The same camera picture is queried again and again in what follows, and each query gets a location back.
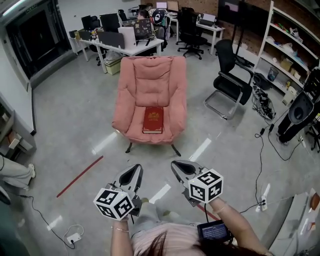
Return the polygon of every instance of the bracelet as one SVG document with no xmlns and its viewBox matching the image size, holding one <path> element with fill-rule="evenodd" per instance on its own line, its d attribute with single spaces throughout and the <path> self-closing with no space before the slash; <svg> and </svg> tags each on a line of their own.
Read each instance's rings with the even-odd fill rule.
<svg viewBox="0 0 320 256">
<path fill-rule="evenodd" d="M 214 213 L 214 214 L 219 214 L 219 213 L 221 213 L 221 212 L 226 208 L 227 205 L 228 205 L 227 203 L 224 203 L 224 206 L 223 206 L 220 210 L 214 211 L 213 213 Z"/>
<path fill-rule="evenodd" d="M 120 230 L 120 231 L 122 231 L 122 232 L 129 233 L 128 230 L 124 230 L 124 229 L 117 228 L 117 227 L 114 227 L 114 226 L 111 226 L 111 228 L 114 229 L 114 230 Z"/>
</svg>

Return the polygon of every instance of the red book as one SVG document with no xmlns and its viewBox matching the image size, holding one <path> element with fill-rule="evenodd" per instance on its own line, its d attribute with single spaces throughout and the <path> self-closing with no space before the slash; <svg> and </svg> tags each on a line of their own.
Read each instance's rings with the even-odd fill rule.
<svg viewBox="0 0 320 256">
<path fill-rule="evenodd" d="M 164 124 L 164 108 L 147 106 L 144 112 L 142 132 L 144 134 L 162 134 Z"/>
</svg>

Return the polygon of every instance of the hair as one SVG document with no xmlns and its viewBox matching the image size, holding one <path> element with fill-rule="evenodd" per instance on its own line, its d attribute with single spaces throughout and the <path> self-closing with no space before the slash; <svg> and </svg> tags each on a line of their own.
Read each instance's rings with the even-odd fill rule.
<svg viewBox="0 0 320 256">
<path fill-rule="evenodd" d="M 167 232 L 158 235 L 144 252 L 139 251 L 138 256 L 164 256 L 166 254 L 165 241 Z M 218 239 L 201 239 L 190 249 L 198 249 L 206 256 L 228 255 L 228 256 L 263 256 L 253 250 L 235 246 L 232 243 L 226 244 Z"/>
<path fill-rule="evenodd" d="M 140 10 L 138 11 L 138 15 L 141 15 L 142 17 L 144 17 L 145 19 L 149 19 L 149 12 L 147 10 Z"/>
</svg>

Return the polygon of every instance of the white desk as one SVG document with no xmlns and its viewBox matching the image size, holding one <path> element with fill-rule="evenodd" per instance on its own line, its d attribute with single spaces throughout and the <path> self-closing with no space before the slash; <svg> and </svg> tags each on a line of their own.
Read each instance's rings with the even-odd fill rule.
<svg viewBox="0 0 320 256">
<path fill-rule="evenodd" d="M 100 61 L 101 61 L 101 66 L 102 66 L 102 69 L 103 69 L 103 72 L 106 74 L 107 73 L 107 69 L 106 69 L 106 65 L 104 65 L 104 58 L 102 57 L 102 53 L 101 53 L 101 50 L 100 50 L 100 47 L 104 48 L 104 49 L 108 49 L 108 50 L 112 50 L 114 52 L 118 52 L 118 53 L 122 53 L 122 54 L 125 54 L 125 55 L 128 55 L 128 56 L 135 56 L 135 55 L 138 55 L 140 53 L 143 53 L 144 51 L 146 50 L 149 50 L 153 47 L 156 47 L 156 54 L 158 56 L 161 56 L 161 43 L 163 43 L 164 41 L 162 39 L 154 39 L 154 40 L 151 40 L 149 42 L 149 45 L 146 46 L 146 43 L 147 41 L 140 41 L 138 43 L 138 45 L 136 46 L 136 48 L 134 49 L 121 49 L 121 48 L 117 48 L 117 47 L 114 47 L 114 46 L 111 46 L 111 45 L 106 45 L 106 44 L 103 44 L 103 43 L 100 43 L 99 40 L 92 40 L 92 41 L 87 41 L 87 40 L 76 40 L 75 38 L 71 38 L 69 37 L 69 41 L 70 41 L 70 44 L 71 44 L 71 48 L 73 50 L 73 52 L 77 55 L 77 47 L 75 44 L 77 44 L 77 42 L 79 42 L 79 46 L 81 47 L 81 50 L 83 52 L 83 55 L 84 55 L 84 58 L 85 60 L 88 62 L 89 59 L 88 59 L 88 56 L 87 56 L 87 53 L 86 53 L 86 50 L 85 50 L 85 45 L 94 45 L 96 46 L 96 49 L 97 49 L 97 52 L 98 52 L 98 55 L 99 55 L 99 58 L 100 58 Z"/>
<path fill-rule="evenodd" d="M 176 18 L 171 18 L 172 22 L 176 22 L 176 42 L 179 41 L 179 21 Z M 206 26 L 199 24 L 198 22 L 196 23 L 196 26 L 205 30 L 210 30 L 213 32 L 212 36 L 212 42 L 211 42 L 211 49 L 210 49 L 210 54 L 214 54 L 214 48 L 216 44 L 216 37 L 217 37 L 217 32 L 220 32 L 219 39 L 222 39 L 223 33 L 224 33 L 224 27 L 214 27 L 214 26 Z"/>
</svg>

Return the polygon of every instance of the pink armchair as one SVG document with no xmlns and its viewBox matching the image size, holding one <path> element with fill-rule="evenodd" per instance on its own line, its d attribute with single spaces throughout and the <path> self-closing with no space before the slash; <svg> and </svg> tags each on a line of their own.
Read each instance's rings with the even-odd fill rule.
<svg viewBox="0 0 320 256">
<path fill-rule="evenodd" d="M 186 59 L 182 56 L 124 57 L 112 127 L 130 141 L 170 144 L 185 129 L 187 118 Z M 161 134 L 142 132 L 146 107 L 163 107 Z"/>
</svg>

